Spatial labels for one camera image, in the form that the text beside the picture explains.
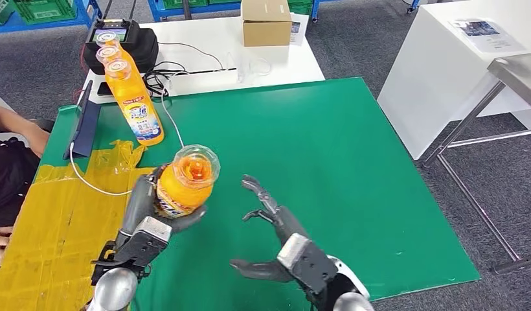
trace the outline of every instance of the green table surface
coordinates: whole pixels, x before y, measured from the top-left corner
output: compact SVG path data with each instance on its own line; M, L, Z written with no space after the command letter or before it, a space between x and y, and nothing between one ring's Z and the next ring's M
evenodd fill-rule
M179 149L160 102L161 144L139 167L172 160ZM173 236L141 282L136 310L309 310L295 282L245 279L229 259L274 259L273 228L240 186L258 178L289 207L312 239L348 264L371 299L479 279L436 202L361 78L258 87L169 98L185 144L203 144L220 158L209 212ZM75 113L60 109L42 163L62 159ZM100 114L94 148L136 141L115 104ZM79 161L84 167L84 160Z

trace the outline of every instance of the bottle label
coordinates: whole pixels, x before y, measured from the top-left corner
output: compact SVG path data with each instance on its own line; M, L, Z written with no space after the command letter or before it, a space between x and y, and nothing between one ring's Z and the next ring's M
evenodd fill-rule
M194 210L194 208L181 205L174 201L161 184L160 179L157 182L157 202L159 204L158 208L169 218L186 216Z
M122 102L128 124L140 141L153 139L161 134L161 127L154 113L148 111L148 105L142 102L144 97L137 97Z

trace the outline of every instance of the bottle cap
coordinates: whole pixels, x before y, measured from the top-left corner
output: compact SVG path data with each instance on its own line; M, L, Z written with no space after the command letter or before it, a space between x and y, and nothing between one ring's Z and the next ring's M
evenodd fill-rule
M126 60L113 60L107 63L105 66L106 74L116 79L126 79L132 72L130 64Z
M183 147L174 157L174 175L189 188L208 187L220 174L220 160L210 149L200 144Z
M107 45L119 46L119 42L119 37L112 31L102 32L96 37L96 44L100 47L105 47Z
M113 60L118 60L120 57L120 50L114 45L106 45L96 52L96 58L104 65Z

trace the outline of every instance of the robotic arm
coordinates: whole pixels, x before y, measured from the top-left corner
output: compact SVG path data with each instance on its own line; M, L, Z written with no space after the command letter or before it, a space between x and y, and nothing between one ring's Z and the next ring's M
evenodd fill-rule
M156 186L163 170L159 167L136 182L115 241L108 241L98 260L93 261L95 294L83 310L126 310L137 285L150 274L151 262L166 248L172 234L199 222L206 213L204 205L180 218L157 215ZM255 178L245 175L242 185L252 190L264 207L247 213L243 220L260 217L269 222L282 248L275 260L250 263L233 259L233 268L250 279L296 280L318 311L374 311L367 289L353 271L319 249L290 210L280 206Z
M247 213L243 221L260 217L269 222L282 248L276 260L249 263L232 259L233 268L250 279L296 280L306 299L319 311L374 311L367 289L355 273L341 260L319 249L294 215L280 206L257 179L245 175L242 185L252 190L264 207Z
M92 261L95 268L91 284L95 294L83 310L125 310L138 283L150 274L151 262L167 247L170 237L196 224L206 213L206 205L174 219L155 212L157 180L164 168L158 167L138 178L117 238L108 241L98 260Z

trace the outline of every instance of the paper document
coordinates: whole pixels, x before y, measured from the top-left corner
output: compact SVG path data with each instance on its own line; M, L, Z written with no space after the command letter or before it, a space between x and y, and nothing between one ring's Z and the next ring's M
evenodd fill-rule
M306 36L306 29L308 28L307 15L300 15L290 13L292 17L292 29L290 30L290 44L302 45L304 37Z
M519 52L524 51L517 40L487 19L458 19L451 22L463 36L483 53Z

